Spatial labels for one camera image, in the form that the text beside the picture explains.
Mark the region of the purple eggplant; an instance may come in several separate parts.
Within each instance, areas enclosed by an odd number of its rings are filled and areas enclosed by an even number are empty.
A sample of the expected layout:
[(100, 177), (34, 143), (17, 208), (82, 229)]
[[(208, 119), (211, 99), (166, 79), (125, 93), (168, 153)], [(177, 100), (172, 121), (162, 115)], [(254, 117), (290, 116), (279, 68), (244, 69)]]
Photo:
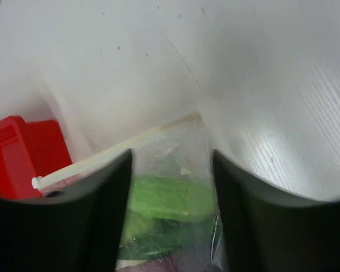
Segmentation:
[(195, 252), (181, 252), (169, 257), (142, 263), (133, 267), (133, 271), (204, 271), (211, 263), (210, 257)]

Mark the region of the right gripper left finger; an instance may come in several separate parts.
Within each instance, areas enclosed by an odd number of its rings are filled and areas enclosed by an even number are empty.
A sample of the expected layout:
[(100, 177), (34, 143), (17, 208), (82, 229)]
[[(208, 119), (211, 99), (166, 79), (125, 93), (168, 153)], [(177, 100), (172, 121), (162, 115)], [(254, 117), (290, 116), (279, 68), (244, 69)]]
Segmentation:
[(0, 198), (0, 271), (114, 271), (133, 153), (44, 198)]

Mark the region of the clear zip top bag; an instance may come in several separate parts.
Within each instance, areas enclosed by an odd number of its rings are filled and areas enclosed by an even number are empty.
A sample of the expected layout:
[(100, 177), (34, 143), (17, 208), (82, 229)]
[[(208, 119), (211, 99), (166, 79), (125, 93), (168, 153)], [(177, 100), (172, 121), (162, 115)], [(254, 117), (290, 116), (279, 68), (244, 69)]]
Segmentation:
[(131, 149), (133, 181), (117, 271), (206, 271), (219, 218), (205, 125), (192, 113), (88, 159), (34, 177), (43, 195), (84, 178)]

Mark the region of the green bell pepper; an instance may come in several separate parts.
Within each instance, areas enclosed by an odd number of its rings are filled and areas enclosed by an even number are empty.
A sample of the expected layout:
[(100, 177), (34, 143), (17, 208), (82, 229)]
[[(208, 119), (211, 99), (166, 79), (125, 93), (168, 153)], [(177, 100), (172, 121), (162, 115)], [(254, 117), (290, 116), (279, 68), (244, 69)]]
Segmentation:
[(129, 212), (119, 246), (119, 260), (155, 260), (183, 249), (208, 244), (213, 234), (214, 217), (200, 221), (144, 217)]

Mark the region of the light green gourd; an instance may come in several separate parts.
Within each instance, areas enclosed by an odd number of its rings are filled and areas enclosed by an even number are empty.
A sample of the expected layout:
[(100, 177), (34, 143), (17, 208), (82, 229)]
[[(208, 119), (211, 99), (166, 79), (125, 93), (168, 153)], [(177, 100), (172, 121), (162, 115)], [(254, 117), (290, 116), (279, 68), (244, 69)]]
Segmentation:
[(135, 176), (130, 211), (156, 219), (195, 222), (215, 212), (213, 191), (198, 181), (160, 176)]

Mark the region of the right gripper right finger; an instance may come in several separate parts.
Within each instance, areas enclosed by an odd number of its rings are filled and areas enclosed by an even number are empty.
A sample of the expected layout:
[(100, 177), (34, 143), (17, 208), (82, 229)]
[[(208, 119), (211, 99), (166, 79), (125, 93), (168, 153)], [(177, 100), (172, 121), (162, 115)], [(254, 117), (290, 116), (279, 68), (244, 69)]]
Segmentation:
[(287, 192), (217, 150), (212, 174), (230, 271), (340, 271), (340, 198)]

